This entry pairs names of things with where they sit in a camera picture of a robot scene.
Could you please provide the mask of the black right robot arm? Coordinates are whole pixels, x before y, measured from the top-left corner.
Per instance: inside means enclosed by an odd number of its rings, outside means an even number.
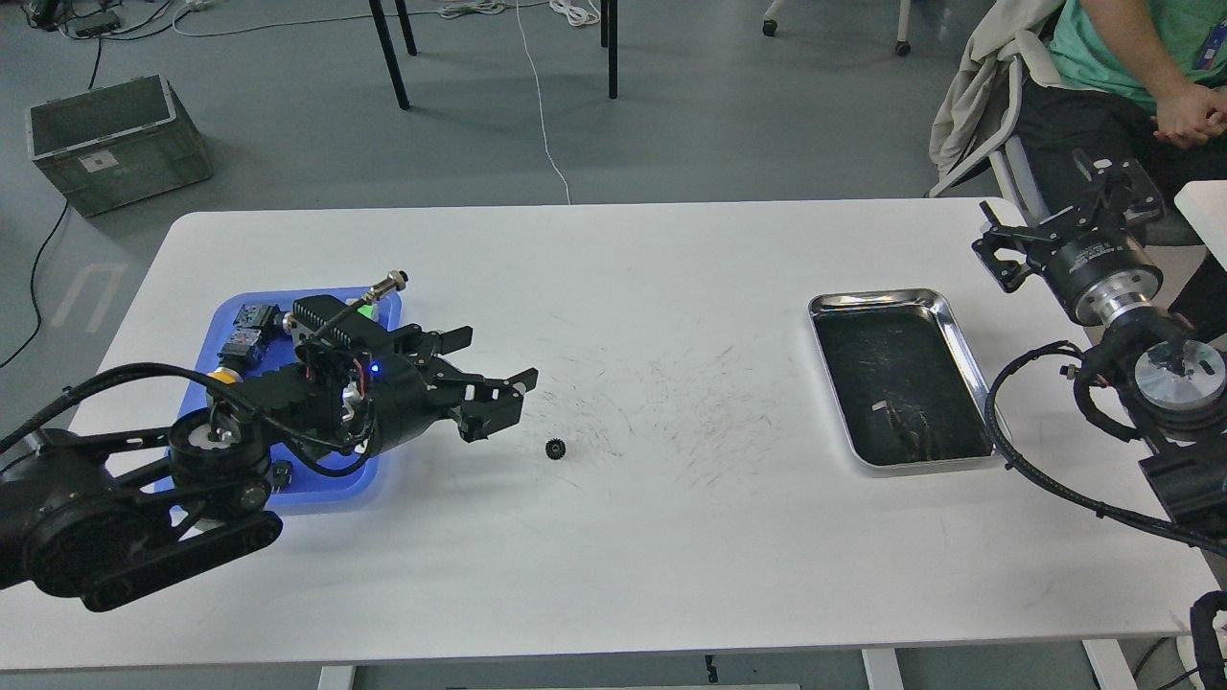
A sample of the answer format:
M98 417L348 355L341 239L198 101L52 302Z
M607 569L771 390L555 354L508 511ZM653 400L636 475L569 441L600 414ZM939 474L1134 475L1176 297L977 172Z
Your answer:
M987 432L1007 467L1048 494L1151 537L1223 556L1225 354L1153 301L1163 275L1133 235L1163 215L1163 199L1146 172L1135 160L1091 160L1083 151L1072 157L1088 180L1079 205L1037 226L1011 226L983 204L987 225L972 248L1004 292L1017 291L1031 275L1043 277L1070 320L1103 329L1099 345L1080 350L1056 341L1014 359L987 392ZM1164 518L1079 494L1007 440L996 406L1001 384L1025 365L1054 355L1074 360L1063 373L1088 424L1148 446L1140 467Z

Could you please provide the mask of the person's hand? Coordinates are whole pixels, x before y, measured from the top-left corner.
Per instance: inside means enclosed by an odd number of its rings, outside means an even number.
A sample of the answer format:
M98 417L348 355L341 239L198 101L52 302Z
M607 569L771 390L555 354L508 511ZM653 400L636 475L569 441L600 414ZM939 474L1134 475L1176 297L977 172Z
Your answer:
M1226 129L1225 88L1178 83L1155 97L1153 136L1178 149L1196 149L1222 136Z

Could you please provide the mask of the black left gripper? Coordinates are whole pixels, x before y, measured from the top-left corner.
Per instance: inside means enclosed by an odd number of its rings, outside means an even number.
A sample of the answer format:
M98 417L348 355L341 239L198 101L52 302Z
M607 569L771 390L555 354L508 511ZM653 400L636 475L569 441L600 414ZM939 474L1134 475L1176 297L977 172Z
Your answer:
M395 449L437 421L455 424L466 443L519 424L524 398L536 387L539 371L485 379L440 359L472 345L472 327L452 331L401 327L390 333L391 351L375 359L380 371L369 387L374 414L371 455Z

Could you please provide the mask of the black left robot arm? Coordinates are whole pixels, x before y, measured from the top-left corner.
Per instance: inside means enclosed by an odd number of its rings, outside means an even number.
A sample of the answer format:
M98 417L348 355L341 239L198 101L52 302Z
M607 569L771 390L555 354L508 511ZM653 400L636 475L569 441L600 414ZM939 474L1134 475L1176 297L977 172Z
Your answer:
M536 370L466 373L447 356L472 329L389 329L364 314L406 284L393 271L351 301L245 307L211 373L137 362L65 389L2 438L2 586L31 582L92 611L126 607L276 541L282 521L267 500L290 484L276 449L347 478L438 421L469 443L517 425ZM79 403L152 379L193 381L201 406L153 428L50 427Z

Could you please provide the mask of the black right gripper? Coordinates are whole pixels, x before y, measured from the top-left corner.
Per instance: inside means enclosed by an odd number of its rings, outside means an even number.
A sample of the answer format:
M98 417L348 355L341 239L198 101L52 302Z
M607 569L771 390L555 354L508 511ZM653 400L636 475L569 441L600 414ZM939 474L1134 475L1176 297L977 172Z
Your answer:
M1075 227L1109 223L1118 230L1091 230L1052 254L1052 233L1001 223L990 204L982 201L987 225L971 248L1004 292L1016 292L1027 277L1040 275L1074 323L1109 327L1124 311L1147 304L1163 284L1160 266L1123 230L1162 219L1166 206L1136 160L1094 160L1083 149L1074 149L1071 157L1088 180L1074 206Z

